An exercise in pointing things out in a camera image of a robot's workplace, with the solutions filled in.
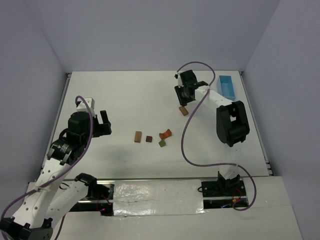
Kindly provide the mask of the light wood rectangular block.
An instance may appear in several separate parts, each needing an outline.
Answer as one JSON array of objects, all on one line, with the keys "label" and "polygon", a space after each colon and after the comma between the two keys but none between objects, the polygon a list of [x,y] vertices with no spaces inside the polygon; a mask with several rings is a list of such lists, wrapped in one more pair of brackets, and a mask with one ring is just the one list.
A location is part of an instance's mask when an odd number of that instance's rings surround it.
[{"label": "light wood rectangular block", "polygon": [[178,109],[183,116],[187,116],[189,114],[188,110],[184,106],[180,106]]}]

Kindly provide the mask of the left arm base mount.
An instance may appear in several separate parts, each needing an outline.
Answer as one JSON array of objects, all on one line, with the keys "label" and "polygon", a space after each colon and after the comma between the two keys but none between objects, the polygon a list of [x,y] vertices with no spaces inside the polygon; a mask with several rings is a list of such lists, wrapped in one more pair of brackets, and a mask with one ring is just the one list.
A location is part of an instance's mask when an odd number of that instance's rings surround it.
[{"label": "left arm base mount", "polygon": [[113,216],[114,187],[114,184],[98,184],[93,197],[89,200],[88,210],[98,212],[105,217]]}]

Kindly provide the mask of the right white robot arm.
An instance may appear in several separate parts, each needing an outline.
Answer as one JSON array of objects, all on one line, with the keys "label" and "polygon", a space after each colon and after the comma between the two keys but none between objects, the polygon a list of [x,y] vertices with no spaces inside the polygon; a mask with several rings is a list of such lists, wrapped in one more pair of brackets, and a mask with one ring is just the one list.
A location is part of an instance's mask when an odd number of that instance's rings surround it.
[{"label": "right white robot arm", "polygon": [[225,192],[240,182],[239,159],[243,142],[250,133],[245,105],[232,101],[213,90],[205,81],[198,81],[192,70],[176,73],[174,87],[181,107],[198,100],[215,113],[216,134],[225,146],[225,157],[218,164],[217,186]]}]

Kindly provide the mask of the tan wood rectangular block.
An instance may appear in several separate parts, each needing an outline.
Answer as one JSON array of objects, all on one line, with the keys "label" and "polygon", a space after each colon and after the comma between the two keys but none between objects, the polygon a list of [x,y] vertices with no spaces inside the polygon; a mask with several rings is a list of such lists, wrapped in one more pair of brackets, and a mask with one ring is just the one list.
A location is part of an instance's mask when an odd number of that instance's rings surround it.
[{"label": "tan wood rectangular block", "polygon": [[141,131],[136,131],[134,135],[134,142],[135,143],[140,143],[142,138],[142,132]]}]

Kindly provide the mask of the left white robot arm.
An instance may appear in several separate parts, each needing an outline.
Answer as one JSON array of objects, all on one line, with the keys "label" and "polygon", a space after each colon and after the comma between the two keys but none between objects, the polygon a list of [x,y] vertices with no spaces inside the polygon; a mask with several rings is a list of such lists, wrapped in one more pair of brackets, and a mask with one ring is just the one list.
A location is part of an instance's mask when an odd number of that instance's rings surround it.
[{"label": "left white robot arm", "polygon": [[103,123],[87,111],[77,111],[47,153],[42,172],[34,189],[26,193],[20,208],[11,217],[2,217],[0,230],[10,240],[49,240],[57,223],[80,200],[108,200],[113,187],[97,183],[92,175],[80,173],[61,195],[56,196],[66,170],[79,160],[94,137],[110,135],[106,111],[101,111]]}]

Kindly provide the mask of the maroon cube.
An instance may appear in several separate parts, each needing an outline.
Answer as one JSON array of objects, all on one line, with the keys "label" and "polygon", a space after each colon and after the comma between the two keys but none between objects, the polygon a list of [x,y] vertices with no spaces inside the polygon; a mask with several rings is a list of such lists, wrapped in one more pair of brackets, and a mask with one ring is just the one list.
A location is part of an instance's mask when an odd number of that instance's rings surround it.
[{"label": "maroon cube", "polygon": [[146,140],[145,140],[147,143],[151,143],[153,141],[153,137],[152,136],[147,136],[146,137]]}]

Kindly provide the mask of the blue plastic box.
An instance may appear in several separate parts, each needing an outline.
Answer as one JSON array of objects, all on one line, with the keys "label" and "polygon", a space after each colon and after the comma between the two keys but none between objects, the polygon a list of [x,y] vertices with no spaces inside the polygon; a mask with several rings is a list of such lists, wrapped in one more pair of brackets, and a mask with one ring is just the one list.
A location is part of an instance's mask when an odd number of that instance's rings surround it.
[{"label": "blue plastic box", "polygon": [[220,75],[218,77],[217,92],[228,100],[235,101],[236,95],[233,86],[232,77],[230,75]]}]

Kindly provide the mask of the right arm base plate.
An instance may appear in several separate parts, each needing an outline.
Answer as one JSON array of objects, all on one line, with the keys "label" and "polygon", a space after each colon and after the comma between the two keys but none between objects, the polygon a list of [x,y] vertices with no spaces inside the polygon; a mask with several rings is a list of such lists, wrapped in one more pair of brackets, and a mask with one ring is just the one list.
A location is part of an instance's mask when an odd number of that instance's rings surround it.
[{"label": "right arm base plate", "polygon": [[246,195],[246,189],[244,182],[239,181],[234,186],[222,189],[217,181],[202,181],[201,186],[197,189],[198,192],[202,193],[204,198],[213,197],[243,197]]}]

